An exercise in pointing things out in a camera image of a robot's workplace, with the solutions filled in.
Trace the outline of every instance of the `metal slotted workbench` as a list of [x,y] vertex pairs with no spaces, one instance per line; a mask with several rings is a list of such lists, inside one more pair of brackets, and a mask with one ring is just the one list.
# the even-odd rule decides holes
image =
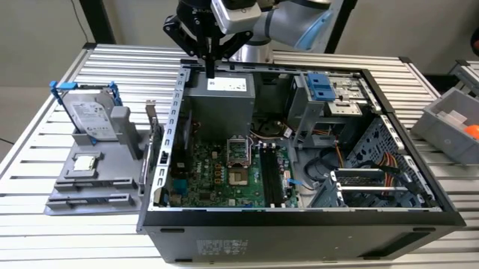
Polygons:
[[[178,61],[177,49],[98,45],[82,49],[62,81],[118,84],[124,105],[138,129],[148,128],[146,99],[156,100],[165,120]],[[385,93],[404,126],[409,128],[421,108],[439,96],[412,64],[395,57],[275,52],[277,64],[367,68]],[[0,164],[0,267],[58,268],[164,265],[148,236],[137,235],[137,215],[42,215],[44,203],[60,173],[73,139],[69,119],[53,98],[45,101]],[[477,268],[479,267],[479,170],[456,165],[427,142],[415,139],[431,171],[465,219],[467,228],[393,261],[348,263],[216,264],[228,268]]]

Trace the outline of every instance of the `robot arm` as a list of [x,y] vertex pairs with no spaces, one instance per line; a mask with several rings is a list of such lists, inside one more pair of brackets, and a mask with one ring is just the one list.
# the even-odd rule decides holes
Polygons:
[[311,49],[332,17],[329,5],[329,0],[180,0],[162,30],[204,62],[207,77],[213,78],[215,61],[228,59],[253,36],[255,41]]

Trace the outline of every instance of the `black connector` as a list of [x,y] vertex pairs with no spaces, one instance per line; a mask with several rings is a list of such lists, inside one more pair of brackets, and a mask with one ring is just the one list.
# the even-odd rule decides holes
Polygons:
[[165,164],[168,161],[168,153],[165,153],[164,151],[161,151],[161,157],[158,159],[158,163],[160,164]]

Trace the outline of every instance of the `gray plastic tray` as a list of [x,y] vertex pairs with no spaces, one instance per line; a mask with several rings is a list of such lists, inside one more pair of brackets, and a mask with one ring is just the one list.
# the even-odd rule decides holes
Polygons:
[[431,143],[456,162],[479,164],[479,140],[439,115],[456,111],[467,118],[465,126],[479,124],[479,100],[452,88],[423,109],[424,113],[411,131]]

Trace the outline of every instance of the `hard drive label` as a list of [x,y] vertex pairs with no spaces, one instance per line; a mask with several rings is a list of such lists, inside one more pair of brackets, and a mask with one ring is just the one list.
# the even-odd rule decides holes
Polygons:
[[85,133],[97,140],[116,139],[112,123],[102,105],[96,102],[70,102]]

